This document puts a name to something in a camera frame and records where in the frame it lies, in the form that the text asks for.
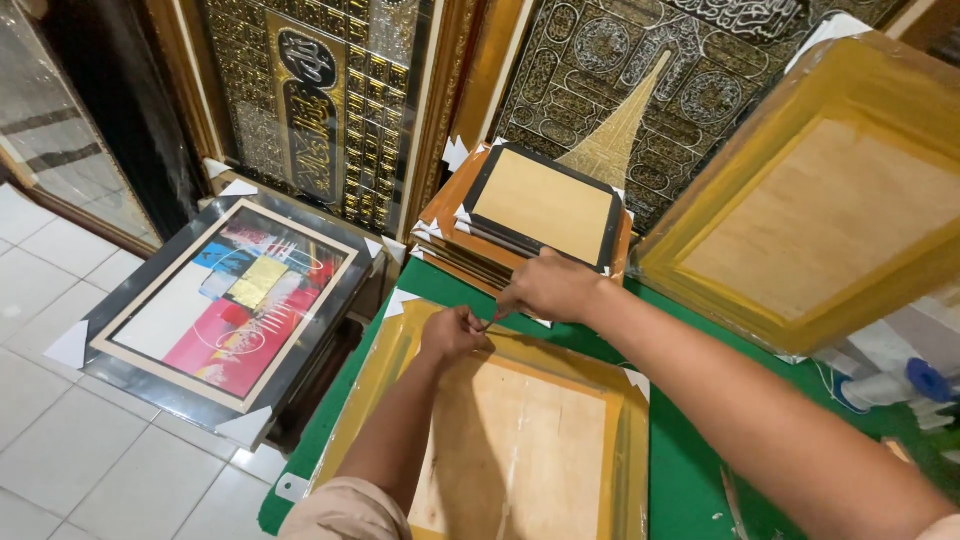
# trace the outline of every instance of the green felt surface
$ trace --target green felt surface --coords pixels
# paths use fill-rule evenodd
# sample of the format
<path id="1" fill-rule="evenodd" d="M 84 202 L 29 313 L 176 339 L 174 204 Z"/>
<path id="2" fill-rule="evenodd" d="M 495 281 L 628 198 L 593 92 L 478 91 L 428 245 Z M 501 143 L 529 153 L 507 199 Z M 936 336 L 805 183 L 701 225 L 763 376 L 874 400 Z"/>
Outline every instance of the green felt surface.
<path id="1" fill-rule="evenodd" d="M 450 277 L 422 261 L 412 259 L 400 275 L 396 286 L 443 306 L 470 306 L 479 317 L 489 319 L 494 301 L 486 294 Z M 624 286 L 653 306 L 676 316 L 687 324 L 713 335 L 737 351 L 759 361 L 778 375 L 797 385 L 807 396 L 829 408 L 873 438 L 898 436 L 929 476 L 960 500 L 960 476 L 956 468 L 944 463 L 922 439 L 916 420 L 906 406 L 884 407 L 868 415 L 855 415 L 830 400 L 827 390 L 812 362 L 790 366 L 707 319 L 681 307 L 660 294 L 627 280 Z M 380 328 L 384 307 L 364 335 L 357 350 L 333 382 L 316 414 L 303 432 L 297 450 L 290 456 L 284 473 L 309 479 L 326 446 L 353 382 L 360 373 L 364 358 Z M 595 332 L 579 325 L 554 325 L 549 330 L 522 316 L 511 315 L 503 326 L 563 345 L 568 349 L 619 364 L 623 357 Z M 653 540 L 732 537 L 730 509 L 720 478 L 720 457 L 686 420 L 683 414 L 656 388 L 652 388 L 650 408 L 650 508 L 649 530 Z M 737 481 L 740 506 L 751 537 L 773 538 L 777 531 L 783 538 L 801 534 L 789 520 L 742 479 Z M 276 535 L 280 524 L 293 504 L 278 497 L 273 490 L 260 508 L 259 522 L 263 530 Z M 714 515 L 722 514 L 718 519 Z"/>

